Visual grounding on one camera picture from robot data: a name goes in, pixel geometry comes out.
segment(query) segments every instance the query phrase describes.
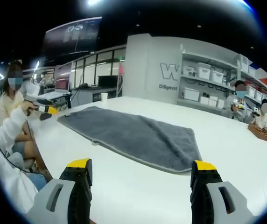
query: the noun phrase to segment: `wooden box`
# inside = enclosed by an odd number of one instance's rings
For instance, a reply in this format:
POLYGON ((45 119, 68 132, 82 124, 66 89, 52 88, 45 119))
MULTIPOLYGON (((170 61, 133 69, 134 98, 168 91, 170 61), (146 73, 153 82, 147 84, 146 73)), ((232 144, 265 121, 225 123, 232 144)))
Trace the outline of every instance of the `wooden box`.
POLYGON ((267 132, 262 130, 259 127, 254 126, 253 124, 249 124, 247 127, 258 139, 262 139, 264 141, 267 141, 267 132))

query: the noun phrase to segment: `black ceiling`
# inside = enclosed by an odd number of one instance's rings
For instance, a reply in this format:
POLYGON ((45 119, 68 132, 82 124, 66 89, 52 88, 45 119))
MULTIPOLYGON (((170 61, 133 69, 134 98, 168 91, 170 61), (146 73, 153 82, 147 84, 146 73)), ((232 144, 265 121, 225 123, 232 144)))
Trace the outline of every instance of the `black ceiling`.
POLYGON ((0 62, 21 58, 23 64, 33 68, 41 55, 46 30, 70 21, 102 16, 98 49, 125 44, 128 35, 138 33, 186 37, 239 52, 267 71, 265 2, 247 1, 259 17, 261 29, 257 30, 248 17, 226 5, 240 0, 99 0, 89 7, 87 1, 0 2, 0 62))

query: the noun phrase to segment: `gray towel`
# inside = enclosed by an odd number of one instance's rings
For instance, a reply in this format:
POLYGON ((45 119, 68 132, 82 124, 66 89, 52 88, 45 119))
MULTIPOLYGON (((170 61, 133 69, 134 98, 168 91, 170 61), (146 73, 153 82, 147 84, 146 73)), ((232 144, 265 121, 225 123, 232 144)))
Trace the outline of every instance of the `gray towel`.
POLYGON ((201 159, 190 128, 94 106, 58 121, 92 142, 166 172, 189 171, 192 161, 201 159))

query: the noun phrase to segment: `white table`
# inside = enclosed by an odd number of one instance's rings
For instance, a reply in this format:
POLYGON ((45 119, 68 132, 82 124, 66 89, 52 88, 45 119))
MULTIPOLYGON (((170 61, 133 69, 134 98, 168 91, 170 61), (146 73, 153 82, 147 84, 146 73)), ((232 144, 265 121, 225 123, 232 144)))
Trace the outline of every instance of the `white table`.
MULTIPOLYGON (((267 206, 267 142, 247 125, 215 114, 137 98, 114 98, 71 108, 98 106, 143 115, 194 130, 202 159, 212 163, 259 215, 267 206)), ((54 178, 66 165, 91 158, 93 186, 90 218, 97 224, 191 223, 190 173, 174 175, 147 167, 90 141, 56 118, 30 123, 40 153, 54 178)))

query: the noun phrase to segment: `person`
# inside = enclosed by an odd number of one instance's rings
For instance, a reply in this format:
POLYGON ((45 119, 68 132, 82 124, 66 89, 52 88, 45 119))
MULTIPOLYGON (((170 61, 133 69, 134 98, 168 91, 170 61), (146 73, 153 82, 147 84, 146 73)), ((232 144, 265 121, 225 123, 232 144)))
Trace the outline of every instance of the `person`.
POLYGON ((247 93, 245 82, 238 80, 235 85, 235 93, 225 100, 221 115, 241 122, 247 121, 247 105, 244 97, 247 93))
MULTIPOLYGON (((23 95, 19 91, 22 83, 21 63, 18 61, 13 62, 8 66, 7 75, 3 81, 3 93, 0 97, 0 125, 24 101, 23 95)), ((34 159, 39 172, 47 175, 45 164, 32 139, 27 123, 23 124, 21 133, 16 137, 15 143, 9 146, 9 148, 12 148, 13 153, 20 153, 24 159, 34 159)))
MULTIPOLYGON (((35 108, 36 106, 31 102, 25 101, 11 112, 10 118, 6 118, 3 121, 3 125, 0 126, 0 149, 4 149, 14 143, 27 119, 26 115, 35 108)), ((33 175, 36 178, 33 181, 44 181, 39 184, 46 184, 46 181, 41 178, 41 174, 33 175)), ((12 166, 0 151, 1 185, 13 206, 21 213, 27 213, 31 209, 34 204, 34 197, 38 192, 30 178, 31 176, 28 177, 23 171, 12 166)))
POLYGON ((259 116, 257 116, 252 123, 264 131, 267 131, 267 99, 262 100, 259 116))

